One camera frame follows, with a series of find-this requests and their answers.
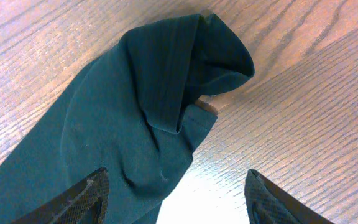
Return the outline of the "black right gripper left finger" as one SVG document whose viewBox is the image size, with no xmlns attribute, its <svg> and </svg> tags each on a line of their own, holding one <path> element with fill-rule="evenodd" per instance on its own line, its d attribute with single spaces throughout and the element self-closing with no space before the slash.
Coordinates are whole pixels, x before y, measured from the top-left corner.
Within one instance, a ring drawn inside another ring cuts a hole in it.
<svg viewBox="0 0 358 224">
<path fill-rule="evenodd" d="M 107 168 L 102 167 L 13 224 L 103 224 L 108 196 L 108 172 Z"/>
</svg>

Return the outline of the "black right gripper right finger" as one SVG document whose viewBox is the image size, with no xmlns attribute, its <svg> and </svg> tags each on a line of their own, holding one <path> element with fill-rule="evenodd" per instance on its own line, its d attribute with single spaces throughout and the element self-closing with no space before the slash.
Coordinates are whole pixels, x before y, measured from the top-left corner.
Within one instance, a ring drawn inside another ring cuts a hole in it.
<svg viewBox="0 0 358 224">
<path fill-rule="evenodd" d="M 244 195 L 251 224 L 333 224 L 254 169 L 247 172 Z"/>
</svg>

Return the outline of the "black t-shirt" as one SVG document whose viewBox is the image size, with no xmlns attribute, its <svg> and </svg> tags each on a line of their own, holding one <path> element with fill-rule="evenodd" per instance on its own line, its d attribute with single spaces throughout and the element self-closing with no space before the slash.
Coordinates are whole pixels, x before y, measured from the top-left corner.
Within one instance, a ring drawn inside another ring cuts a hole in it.
<svg viewBox="0 0 358 224">
<path fill-rule="evenodd" d="M 243 85 L 254 64 L 214 14 L 125 33 L 77 74 L 0 165 L 0 223 L 106 168 L 106 223 L 155 223 L 216 121 L 196 105 Z"/>
</svg>

